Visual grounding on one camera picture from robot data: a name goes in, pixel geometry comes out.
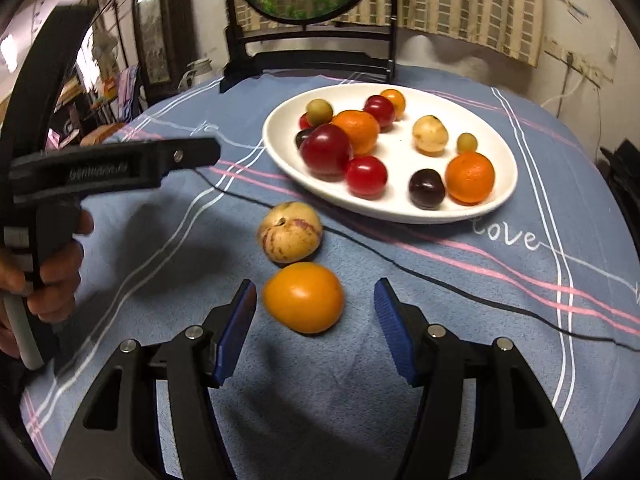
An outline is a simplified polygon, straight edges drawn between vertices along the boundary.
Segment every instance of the blue gripper pad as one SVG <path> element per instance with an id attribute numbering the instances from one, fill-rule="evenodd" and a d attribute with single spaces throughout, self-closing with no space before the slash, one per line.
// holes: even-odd
<path id="1" fill-rule="evenodd" d="M 247 280 L 231 303 L 233 313 L 218 342 L 216 368 L 213 372 L 213 378 L 219 386 L 236 370 L 242 345 L 254 318 L 256 299 L 255 285 Z"/>
<path id="2" fill-rule="evenodd" d="M 373 305 L 398 374 L 411 386 L 416 386 L 419 374 L 415 364 L 414 342 L 398 312 L 398 308 L 402 308 L 403 305 L 398 301 L 386 278 L 376 282 Z"/>

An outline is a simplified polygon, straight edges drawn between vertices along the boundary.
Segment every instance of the wall socket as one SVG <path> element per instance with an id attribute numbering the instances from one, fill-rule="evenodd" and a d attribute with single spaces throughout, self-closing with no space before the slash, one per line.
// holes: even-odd
<path id="1" fill-rule="evenodd" d="M 553 38 L 545 36 L 542 47 L 543 50 L 550 56 L 553 56 L 563 63 L 568 64 L 567 57 L 569 51 L 565 50 L 562 45 Z M 572 54 L 574 56 L 574 60 L 572 62 L 571 68 L 573 68 L 576 72 L 587 76 L 587 79 L 589 79 L 598 88 L 602 88 L 602 84 L 605 79 L 611 81 L 611 79 L 605 76 L 602 69 L 597 66 L 593 66 L 591 61 L 589 61 L 589 59 L 584 57 L 582 54 L 580 54 L 579 52 L 572 52 Z"/>

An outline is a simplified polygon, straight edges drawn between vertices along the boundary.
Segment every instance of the dark purple tomato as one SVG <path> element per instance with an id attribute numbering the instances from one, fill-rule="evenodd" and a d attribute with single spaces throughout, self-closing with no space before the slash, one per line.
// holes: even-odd
<path id="1" fill-rule="evenodd" d="M 409 197 L 421 209 L 437 208 L 445 194 L 442 177 L 436 170 L 416 171 L 409 180 Z"/>
<path id="2" fill-rule="evenodd" d="M 364 103 L 363 110 L 373 115 L 381 129 L 388 128 L 396 120 L 396 109 L 393 103 L 382 95 L 372 95 Z"/>
<path id="3" fill-rule="evenodd" d="M 351 141 L 335 124 L 322 124 L 300 146 L 306 166 L 320 175 L 344 175 L 351 158 Z"/>
<path id="4" fill-rule="evenodd" d="M 311 135 L 311 132 L 315 130 L 315 128 L 305 128 L 304 130 L 300 130 L 296 135 L 296 147 L 300 149 L 300 146 L 303 142 L 305 142 L 306 138 Z"/>
<path id="5" fill-rule="evenodd" d="M 375 156 L 357 156 L 347 167 L 347 186 L 356 195 L 375 196 L 385 189 L 388 173 L 386 167 Z"/>

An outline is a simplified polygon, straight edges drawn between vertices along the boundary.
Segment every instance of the black wooden frame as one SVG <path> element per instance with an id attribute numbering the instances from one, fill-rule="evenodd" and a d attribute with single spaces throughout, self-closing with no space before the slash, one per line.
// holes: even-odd
<path id="1" fill-rule="evenodd" d="M 149 81 L 145 53 L 140 40 L 142 32 L 140 30 L 138 3 L 137 0 L 132 0 L 131 2 L 140 76 L 145 87 L 146 100 L 150 106 L 167 97 L 178 94 L 178 83 L 187 70 L 187 65 L 196 59 L 191 0 L 175 0 L 180 2 L 179 5 L 171 5 L 172 1 L 160 0 L 162 38 L 169 72 L 169 81 L 162 83 L 151 83 Z"/>
<path id="2" fill-rule="evenodd" d="M 225 0 L 228 25 L 225 29 L 229 62 L 220 82 L 220 92 L 226 92 L 249 77 L 265 70 L 339 70 L 363 72 L 384 76 L 385 82 L 396 77 L 396 43 L 398 38 L 398 0 L 391 0 L 389 26 L 364 26 L 351 23 L 334 23 L 335 27 L 309 27 L 317 20 L 304 20 L 299 27 L 282 27 L 268 32 L 245 34 L 238 23 L 235 0 Z M 292 38 L 350 38 L 354 40 L 384 41 L 388 44 L 386 59 L 371 57 L 364 52 L 342 50 L 278 50 L 259 52 L 249 56 L 246 46 L 257 41 L 285 40 Z"/>
<path id="3" fill-rule="evenodd" d="M 296 20 L 293 18 L 282 18 L 280 16 L 273 16 L 272 14 L 265 12 L 260 7 L 255 5 L 255 2 L 251 2 L 250 0 L 245 0 L 245 1 L 249 4 L 249 6 L 253 10 L 255 10 L 255 12 L 264 16 L 268 20 L 271 20 L 272 22 L 287 23 L 289 25 L 300 25 L 302 27 L 305 27 L 306 25 L 313 25 L 314 23 L 322 23 L 322 22 L 328 22 L 329 20 L 333 20 L 334 18 L 337 18 L 341 14 L 344 14 L 345 12 L 349 12 L 350 9 L 355 7 L 362 0 L 350 0 L 347 3 L 341 5 L 340 7 L 337 7 L 337 9 L 334 9 L 331 12 L 328 12 L 327 14 L 322 14 L 321 16 L 313 16 L 311 18 L 305 18 L 304 20 Z"/>

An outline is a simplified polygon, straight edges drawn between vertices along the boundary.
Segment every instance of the purple striped fruit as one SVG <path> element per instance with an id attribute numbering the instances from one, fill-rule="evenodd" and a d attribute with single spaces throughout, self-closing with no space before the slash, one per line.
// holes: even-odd
<path id="1" fill-rule="evenodd" d="M 292 264 L 312 254 L 322 239 L 314 209 L 302 202 L 283 202 L 271 209 L 258 228 L 258 243 L 277 264 Z"/>

